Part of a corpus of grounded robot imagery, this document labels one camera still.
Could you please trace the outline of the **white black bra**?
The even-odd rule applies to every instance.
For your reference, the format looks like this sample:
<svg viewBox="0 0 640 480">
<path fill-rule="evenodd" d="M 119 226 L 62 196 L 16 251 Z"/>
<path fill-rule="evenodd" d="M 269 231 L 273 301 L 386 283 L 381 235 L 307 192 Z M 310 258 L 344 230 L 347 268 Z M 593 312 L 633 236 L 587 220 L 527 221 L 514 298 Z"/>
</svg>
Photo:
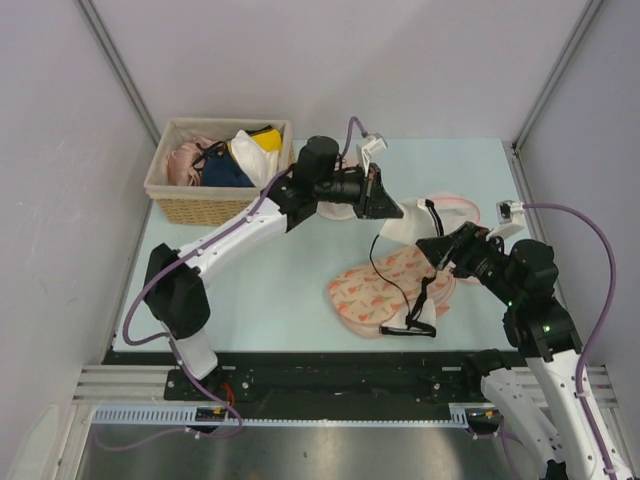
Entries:
<svg viewBox="0 0 640 480">
<path fill-rule="evenodd" d="M 410 199 L 399 204 L 403 212 L 402 218 L 387 219 L 380 232 L 374 237 L 369 250 L 369 262 L 376 275 L 388 285 L 396 288 L 402 295 L 403 306 L 407 313 L 401 315 L 403 326 L 382 324 L 379 327 L 381 336 L 393 337 L 429 337 L 435 338 L 437 329 L 433 325 L 436 320 L 436 307 L 429 297 L 428 287 L 435 282 L 437 274 L 424 275 L 421 279 L 419 294 L 410 304 L 404 290 L 386 274 L 377 268 L 372 254 L 377 240 L 384 237 L 405 245 L 415 245 L 419 239 L 441 237 L 444 235 L 442 219 L 436 211 L 435 203 L 428 198 Z"/>
</svg>

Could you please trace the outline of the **floral print laundry bag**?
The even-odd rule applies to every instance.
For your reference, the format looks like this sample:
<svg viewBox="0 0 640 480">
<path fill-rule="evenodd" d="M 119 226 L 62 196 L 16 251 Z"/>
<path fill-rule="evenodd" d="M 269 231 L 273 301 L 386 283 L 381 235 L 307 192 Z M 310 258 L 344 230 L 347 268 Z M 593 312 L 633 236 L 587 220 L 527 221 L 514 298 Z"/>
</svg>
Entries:
<svg viewBox="0 0 640 480">
<path fill-rule="evenodd" d="M 363 338 L 434 337 L 455 288 L 450 273 L 405 246 L 338 275 L 328 284 L 328 296 L 343 324 Z"/>
</svg>

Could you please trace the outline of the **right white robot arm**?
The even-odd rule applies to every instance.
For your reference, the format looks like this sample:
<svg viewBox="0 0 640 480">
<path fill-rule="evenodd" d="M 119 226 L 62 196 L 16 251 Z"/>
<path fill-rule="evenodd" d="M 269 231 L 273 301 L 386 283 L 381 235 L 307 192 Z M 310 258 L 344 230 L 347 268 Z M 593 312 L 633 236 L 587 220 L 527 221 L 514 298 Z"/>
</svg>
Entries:
<svg viewBox="0 0 640 480">
<path fill-rule="evenodd" d="M 463 393 L 489 400 L 531 454 L 541 479 L 632 479 L 609 433 L 581 363 L 583 347 L 569 312 L 558 302 L 553 249 L 517 241 L 504 253 L 488 229 L 466 222 L 454 232 L 419 239 L 437 269 L 472 276 L 506 307 L 503 328 L 525 360 L 547 404 L 541 410 L 496 350 L 467 358 Z"/>
</svg>

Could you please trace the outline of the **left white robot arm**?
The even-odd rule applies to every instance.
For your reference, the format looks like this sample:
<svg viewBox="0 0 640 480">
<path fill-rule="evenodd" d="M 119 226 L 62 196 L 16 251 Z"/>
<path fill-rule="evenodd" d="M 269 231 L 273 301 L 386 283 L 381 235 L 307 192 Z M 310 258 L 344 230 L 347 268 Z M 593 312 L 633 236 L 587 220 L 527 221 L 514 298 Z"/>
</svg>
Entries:
<svg viewBox="0 0 640 480">
<path fill-rule="evenodd" d="M 221 269 L 262 243 L 284 235 L 315 215 L 319 203 L 352 207 L 359 219 L 398 219 L 399 205 L 385 191 L 374 157 L 386 150 L 379 134 L 357 147 L 357 163 L 343 167 L 338 143 L 314 136 L 298 159 L 277 175 L 244 211 L 179 249 L 166 244 L 150 254 L 143 300 L 169 337 L 179 365 L 186 368 L 186 387 L 197 398 L 214 397 L 221 376 L 218 358 L 205 326 L 211 309 L 206 287 Z"/>
</svg>

